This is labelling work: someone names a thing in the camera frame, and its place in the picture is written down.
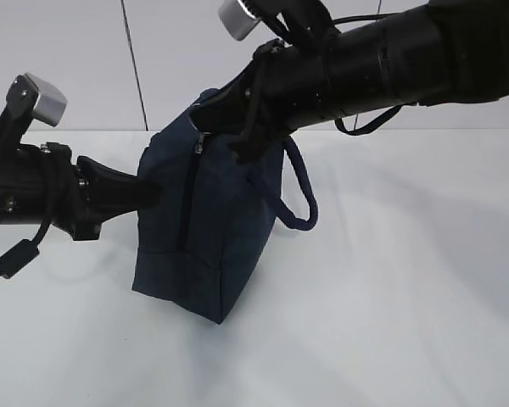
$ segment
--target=white table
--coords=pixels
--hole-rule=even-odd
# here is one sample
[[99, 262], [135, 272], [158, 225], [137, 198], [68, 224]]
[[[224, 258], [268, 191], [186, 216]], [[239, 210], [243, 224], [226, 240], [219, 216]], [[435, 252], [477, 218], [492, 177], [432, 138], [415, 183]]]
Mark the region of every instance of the white table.
[[[146, 133], [33, 133], [134, 171]], [[509, 131], [306, 131], [321, 207], [227, 322], [131, 291], [136, 216], [0, 281], [0, 407], [509, 407]], [[284, 197], [305, 212], [287, 169]], [[32, 226], [0, 226], [0, 254]]]

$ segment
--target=white wall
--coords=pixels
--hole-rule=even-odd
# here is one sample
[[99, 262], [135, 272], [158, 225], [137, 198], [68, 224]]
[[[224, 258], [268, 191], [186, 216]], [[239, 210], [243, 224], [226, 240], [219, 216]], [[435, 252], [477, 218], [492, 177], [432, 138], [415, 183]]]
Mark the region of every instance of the white wall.
[[[378, 9], [378, 0], [325, 3], [335, 17]], [[382, 11], [422, 3], [383, 0]], [[126, 0], [152, 130], [166, 125], [201, 90], [224, 85], [249, 62], [256, 46], [271, 38], [260, 26], [246, 42], [235, 42], [216, 17], [220, 4]], [[0, 0], [0, 111], [9, 84], [27, 70], [54, 83], [70, 100], [61, 129], [144, 127], [120, 0]], [[362, 115], [361, 122], [370, 117]], [[480, 106], [408, 108], [389, 127], [509, 128], [509, 98]]]

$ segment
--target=white surface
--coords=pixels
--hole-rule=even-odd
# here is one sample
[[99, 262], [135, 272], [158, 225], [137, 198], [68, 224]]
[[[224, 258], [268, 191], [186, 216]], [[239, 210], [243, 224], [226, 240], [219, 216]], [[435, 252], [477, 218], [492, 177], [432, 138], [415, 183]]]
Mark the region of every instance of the white surface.
[[[130, 291], [134, 215], [53, 231], [0, 281], [0, 407], [509, 407], [509, 131], [296, 139], [320, 225], [276, 227], [223, 326]], [[134, 171], [148, 135], [49, 140]]]
[[119, 0], [0, 0], [0, 113], [26, 71], [68, 98], [60, 129], [144, 129]]

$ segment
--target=black strap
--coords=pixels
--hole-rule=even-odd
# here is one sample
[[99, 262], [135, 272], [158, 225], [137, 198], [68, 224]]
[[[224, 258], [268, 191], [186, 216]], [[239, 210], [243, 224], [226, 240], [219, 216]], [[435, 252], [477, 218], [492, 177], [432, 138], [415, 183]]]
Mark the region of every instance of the black strap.
[[343, 119], [337, 119], [335, 120], [336, 127], [339, 131], [342, 133], [348, 134], [349, 136], [365, 136], [366, 134], [373, 133], [376, 129], [384, 125], [385, 123], [392, 120], [404, 107], [404, 105], [395, 106], [383, 114], [381, 114], [379, 117], [377, 117], [374, 121], [368, 123], [364, 127], [361, 127], [360, 129], [349, 131], [345, 128], [345, 123], [343, 122]]
[[319, 219], [319, 209], [316, 203], [315, 195], [309, 181], [305, 162], [296, 146], [294, 140], [289, 137], [284, 143], [287, 156], [292, 163], [294, 172], [298, 177], [299, 187], [309, 204], [310, 216], [308, 220], [297, 218], [296, 215], [287, 207], [283, 200], [275, 194], [262, 178], [259, 171], [252, 171], [249, 174], [249, 182], [253, 185], [259, 195], [266, 201], [270, 209], [276, 214], [277, 218], [289, 229], [297, 231], [310, 231]]

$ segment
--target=bag handle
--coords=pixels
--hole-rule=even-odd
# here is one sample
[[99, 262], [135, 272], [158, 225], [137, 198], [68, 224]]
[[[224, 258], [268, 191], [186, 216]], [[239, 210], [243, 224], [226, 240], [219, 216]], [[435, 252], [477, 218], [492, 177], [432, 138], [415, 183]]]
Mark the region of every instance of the bag handle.
[[292, 163], [296, 177], [298, 178], [299, 187], [309, 204], [308, 220], [297, 218], [283, 200], [272, 191], [260, 175], [259, 171], [252, 171], [249, 174], [248, 179], [254, 189], [256, 189], [259, 195], [261, 195], [261, 197], [266, 201], [270, 209], [275, 212], [277, 218], [279, 218], [279, 220], [281, 220], [287, 228], [296, 231], [311, 231], [315, 228], [319, 219], [319, 209], [315, 195], [313, 194], [313, 188], [309, 181], [307, 169], [305, 168], [305, 162], [304, 159], [302, 159], [301, 152], [298, 150], [298, 146], [296, 146], [296, 143], [291, 137], [284, 142], [284, 147], [287, 152], [288, 159], [290, 159], [290, 162]]

